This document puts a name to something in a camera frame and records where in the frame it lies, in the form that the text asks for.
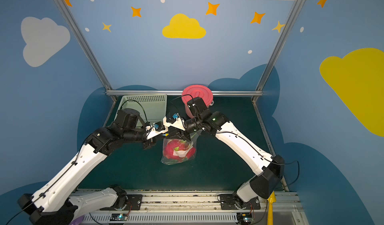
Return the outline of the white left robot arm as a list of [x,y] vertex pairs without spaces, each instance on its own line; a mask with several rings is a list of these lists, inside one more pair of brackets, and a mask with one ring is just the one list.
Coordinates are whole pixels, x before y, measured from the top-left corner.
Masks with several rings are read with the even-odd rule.
[[119,186],[88,196],[72,196],[84,178],[114,151],[126,143],[142,143],[149,147],[159,135],[168,134],[178,117],[164,117],[163,121],[145,123],[137,110],[125,108],[108,127],[102,127],[87,137],[72,160],[45,186],[33,194],[24,194],[18,204],[34,225],[69,225],[77,218],[93,211],[112,208],[124,210],[127,193]]

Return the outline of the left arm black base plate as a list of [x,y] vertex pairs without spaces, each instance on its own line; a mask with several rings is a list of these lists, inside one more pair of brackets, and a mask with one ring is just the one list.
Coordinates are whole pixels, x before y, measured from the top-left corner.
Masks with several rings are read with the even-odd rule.
[[125,195],[118,197],[117,201],[109,208],[102,208],[100,211],[139,211],[142,204],[142,195]]

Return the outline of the clear zip-top bag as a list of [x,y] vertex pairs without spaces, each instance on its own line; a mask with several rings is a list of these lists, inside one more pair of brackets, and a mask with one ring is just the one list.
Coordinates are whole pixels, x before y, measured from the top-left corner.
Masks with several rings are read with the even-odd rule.
[[200,132],[191,134],[190,141],[164,139],[161,162],[169,166],[194,159],[197,153],[197,140],[200,134]]

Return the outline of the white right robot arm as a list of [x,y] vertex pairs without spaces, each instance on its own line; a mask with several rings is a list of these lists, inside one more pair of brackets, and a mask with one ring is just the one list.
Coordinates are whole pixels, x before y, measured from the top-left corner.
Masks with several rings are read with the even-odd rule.
[[193,118],[184,120],[178,114],[168,114],[163,119],[172,138],[186,140],[193,132],[204,131],[231,148],[251,168],[254,176],[233,193],[235,205],[242,209],[256,198],[268,199],[281,182],[285,160],[260,149],[243,135],[224,114],[211,112],[200,97],[188,101]]

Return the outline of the red dragon fruit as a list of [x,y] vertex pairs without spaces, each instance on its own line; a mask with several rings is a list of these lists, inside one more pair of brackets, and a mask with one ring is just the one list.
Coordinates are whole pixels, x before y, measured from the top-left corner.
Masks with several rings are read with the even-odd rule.
[[193,142],[184,140],[165,140],[163,143],[163,157],[172,162],[181,163],[192,159],[197,152]]

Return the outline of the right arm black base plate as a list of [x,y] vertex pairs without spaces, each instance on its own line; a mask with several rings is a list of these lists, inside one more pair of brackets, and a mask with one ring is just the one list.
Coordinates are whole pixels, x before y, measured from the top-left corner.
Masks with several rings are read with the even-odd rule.
[[217,196],[222,210],[260,210],[259,197],[255,197],[248,202],[242,201],[234,194],[220,194]]

